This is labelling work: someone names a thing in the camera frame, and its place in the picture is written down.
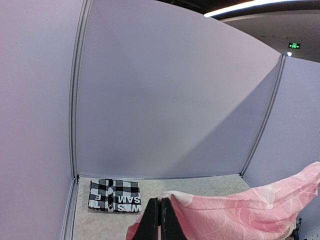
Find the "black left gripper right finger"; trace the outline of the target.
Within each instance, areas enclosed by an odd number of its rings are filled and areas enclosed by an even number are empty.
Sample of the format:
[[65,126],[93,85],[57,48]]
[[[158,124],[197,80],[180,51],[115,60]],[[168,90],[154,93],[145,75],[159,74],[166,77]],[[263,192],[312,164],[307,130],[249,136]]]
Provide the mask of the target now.
[[161,240],[187,240],[168,197],[160,201],[159,220]]

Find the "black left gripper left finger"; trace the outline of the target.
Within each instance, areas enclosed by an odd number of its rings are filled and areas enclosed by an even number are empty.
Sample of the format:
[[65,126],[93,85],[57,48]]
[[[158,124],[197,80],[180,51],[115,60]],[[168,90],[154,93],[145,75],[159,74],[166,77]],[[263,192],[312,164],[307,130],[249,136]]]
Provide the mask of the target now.
[[159,200],[150,198],[133,240],[157,240],[159,231]]

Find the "black white checkered shirt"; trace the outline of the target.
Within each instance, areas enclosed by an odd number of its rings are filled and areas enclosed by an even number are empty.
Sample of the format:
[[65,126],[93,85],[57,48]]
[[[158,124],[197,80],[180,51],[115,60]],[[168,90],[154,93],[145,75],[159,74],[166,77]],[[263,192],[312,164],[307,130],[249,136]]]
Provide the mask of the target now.
[[140,185],[116,179],[92,180],[88,208],[108,213],[140,213],[143,210]]

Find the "pink garment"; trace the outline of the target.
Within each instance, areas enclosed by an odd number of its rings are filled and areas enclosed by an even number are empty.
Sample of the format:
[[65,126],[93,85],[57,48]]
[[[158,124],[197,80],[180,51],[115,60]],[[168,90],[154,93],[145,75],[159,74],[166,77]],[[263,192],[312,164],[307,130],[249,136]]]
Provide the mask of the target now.
[[318,195],[320,163],[271,184],[228,196],[171,190],[169,198],[189,240],[284,240],[299,213]]

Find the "green exit sign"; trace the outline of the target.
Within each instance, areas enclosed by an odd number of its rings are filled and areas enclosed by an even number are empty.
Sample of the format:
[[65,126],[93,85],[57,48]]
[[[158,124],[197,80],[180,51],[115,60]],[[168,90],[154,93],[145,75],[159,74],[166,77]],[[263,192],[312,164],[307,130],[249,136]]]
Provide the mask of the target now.
[[301,44],[298,43],[298,42],[290,42],[290,43],[288,44],[288,47],[289,47],[290,49],[300,49],[300,48],[301,48]]

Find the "ceiling light strip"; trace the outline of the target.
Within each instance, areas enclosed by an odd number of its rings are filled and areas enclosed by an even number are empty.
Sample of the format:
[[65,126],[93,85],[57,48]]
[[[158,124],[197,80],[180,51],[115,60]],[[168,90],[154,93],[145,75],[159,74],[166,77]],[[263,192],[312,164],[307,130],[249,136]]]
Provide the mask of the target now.
[[253,0],[207,12],[204,17],[224,20],[247,15],[319,9],[319,0]]

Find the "left corner wall post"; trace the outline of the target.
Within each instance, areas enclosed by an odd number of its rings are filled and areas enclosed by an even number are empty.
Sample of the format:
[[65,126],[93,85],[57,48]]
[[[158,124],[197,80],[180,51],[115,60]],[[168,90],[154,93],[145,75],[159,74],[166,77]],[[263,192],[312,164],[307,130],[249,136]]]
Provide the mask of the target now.
[[69,106],[68,106],[68,148],[71,173],[71,183],[62,225],[62,240],[72,240],[75,231],[75,217],[79,191],[79,168],[77,152],[77,111],[79,95],[79,79],[86,28],[92,6],[91,0],[83,0],[77,23],[75,41],[73,47],[72,64],[69,82]]

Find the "corner wall post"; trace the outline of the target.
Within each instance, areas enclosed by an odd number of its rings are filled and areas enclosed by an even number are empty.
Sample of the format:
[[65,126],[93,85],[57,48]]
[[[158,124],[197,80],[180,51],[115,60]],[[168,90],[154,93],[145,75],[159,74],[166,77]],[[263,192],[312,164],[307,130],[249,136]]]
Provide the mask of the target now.
[[262,139],[262,136],[263,136],[263,133],[265,131],[265,128],[267,126],[267,123],[268,123],[268,120],[270,118],[270,115],[271,115],[271,112],[272,112],[272,109],[273,109],[273,106],[274,106],[274,103],[275,103],[275,100],[276,100],[276,97],[277,97],[277,93],[278,93],[278,90],[279,90],[279,87],[280,87],[280,83],[281,83],[281,79],[282,79],[282,75],[283,75],[283,70],[284,70],[284,67],[285,67],[285,62],[286,62],[286,58],[287,56],[285,54],[282,54],[281,55],[281,58],[279,59],[279,68],[278,68],[278,71],[277,71],[277,76],[276,76],[276,79],[275,79],[275,83],[272,87],[272,92],[271,92],[271,95],[270,95],[270,98],[269,98],[269,101],[268,101],[268,105],[267,105],[267,109],[265,111],[265,114],[263,116],[263,119],[262,119],[262,122],[261,122],[261,125],[260,125],[260,128],[259,128],[259,131],[254,139],[254,142],[252,144],[252,147],[250,148],[250,151],[248,153],[248,156],[247,156],[247,159],[246,161],[244,162],[244,165],[239,173],[239,176],[242,178],[242,179],[245,179],[245,174],[246,174],[246,171],[247,169],[249,168],[249,165],[254,157],[254,154],[258,148],[258,145]]
[[62,240],[72,240],[75,231],[75,217],[79,191],[79,168],[77,152],[77,111],[79,95],[79,79],[86,28],[92,6],[91,0],[83,0],[77,23],[75,41],[73,47],[72,64],[69,82],[69,106],[68,106],[68,148],[71,173],[71,183],[62,225]]

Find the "right corner wall post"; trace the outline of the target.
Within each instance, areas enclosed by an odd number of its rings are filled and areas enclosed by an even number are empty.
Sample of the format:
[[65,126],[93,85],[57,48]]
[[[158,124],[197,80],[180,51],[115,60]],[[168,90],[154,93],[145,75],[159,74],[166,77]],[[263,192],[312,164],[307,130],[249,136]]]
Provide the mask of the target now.
[[265,114],[263,116],[263,119],[262,119],[262,122],[261,122],[261,125],[260,125],[260,128],[259,128],[259,131],[254,139],[254,142],[252,144],[252,147],[250,148],[250,151],[248,153],[248,156],[247,156],[247,159],[246,161],[244,162],[244,165],[239,173],[239,176],[242,178],[242,179],[245,179],[245,174],[246,174],[246,171],[247,169],[249,168],[249,165],[254,157],[254,154],[258,148],[258,145],[262,139],[262,136],[263,136],[263,133],[265,131],[265,128],[267,126],[267,123],[268,123],[268,120],[270,118],[270,115],[271,115],[271,112],[272,112],[272,109],[273,109],[273,106],[274,106],[274,103],[275,103],[275,100],[276,100],[276,97],[277,97],[277,93],[278,93],[278,90],[279,90],[279,87],[280,87],[280,83],[281,83],[281,79],[282,79],[282,75],[283,75],[283,70],[284,70],[284,67],[285,67],[285,62],[286,62],[286,58],[287,56],[285,54],[282,54],[281,55],[281,58],[279,59],[279,68],[278,68],[278,71],[277,71],[277,76],[276,76],[276,79],[275,79],[275,83],[272,87],[272,92],[271,92],[271,95],[270,95],[270,98],[269,98],[269,101],[268,101],[268,105],[267,105],[267,109],[265,111]]

